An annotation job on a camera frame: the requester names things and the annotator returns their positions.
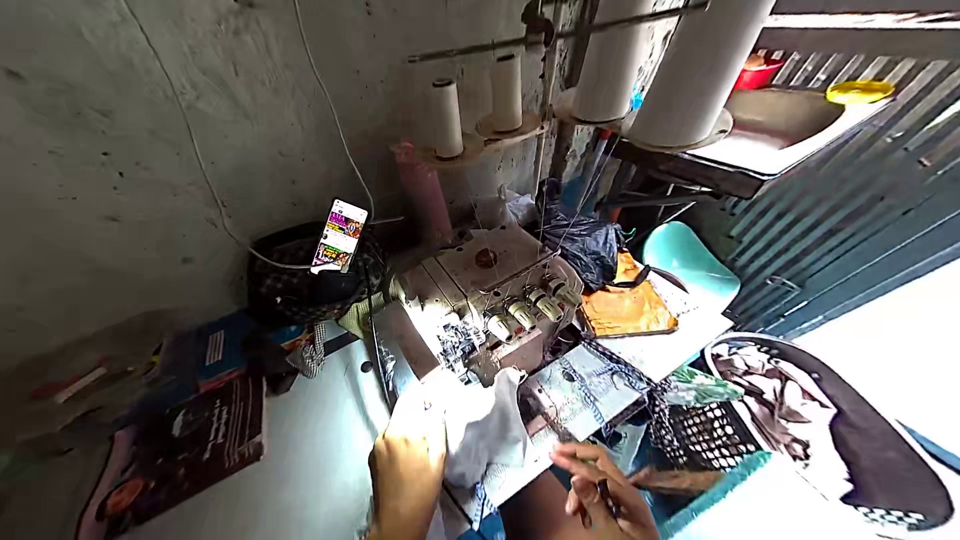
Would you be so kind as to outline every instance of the smartphone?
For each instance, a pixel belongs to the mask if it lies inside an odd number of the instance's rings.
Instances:
[[[366,210],[334,199],[310,271],[314,274],[322,270],[347,272],[366,222]]]

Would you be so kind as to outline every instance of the orange cloth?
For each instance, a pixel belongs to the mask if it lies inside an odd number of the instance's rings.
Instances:
[[[614,282],[631,282],[639,275],[640,267],[634,258],[627,252],[620,253]],[[583,310],[598,337],[666,333],[677,329],[677,318],[670,314],[648,281],[629,289],[605,286],[584,295]]]

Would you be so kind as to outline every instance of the black bag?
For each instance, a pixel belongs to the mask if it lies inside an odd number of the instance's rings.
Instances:
[[[620,226],[576,215],[560,201],[547,202],[543,212],[543,243],[552,250],[560,246],[561,257],[580,275],[584,288],[593,292],[612,283],[616,255],[623,245]]]

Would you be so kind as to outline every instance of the thread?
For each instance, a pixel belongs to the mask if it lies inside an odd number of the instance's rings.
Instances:
[[[596,22],[649,13],[654,0],[602,0]],[[649,24],[635,24],[590,36],[573,100],[573,115],[586,122],[609,122],[630,110],[644,46],[653,36]]]
[[[523,124],[520,83],[520,58],[514,53],[498,57],[490,70],[493,129],[498,133],[511,132]]]
[[[433,147],[438,158],[452,159],[464,153],[464,136],[460,127],[460,103],[457,84],[451,79],[437,79],[430,92],[433,112]]]
[[[627,137],[650,146],[707,138],[774,2],[723,0],[684,15]]]

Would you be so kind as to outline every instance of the metal wall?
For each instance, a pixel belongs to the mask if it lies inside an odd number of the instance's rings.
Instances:
[[[739,244],[725,260],[743,283],[738,326],[797,335],[957,257],[960,62],[775,54],[788,58],[776,86],[898,89],[862,132],[725,206]]]

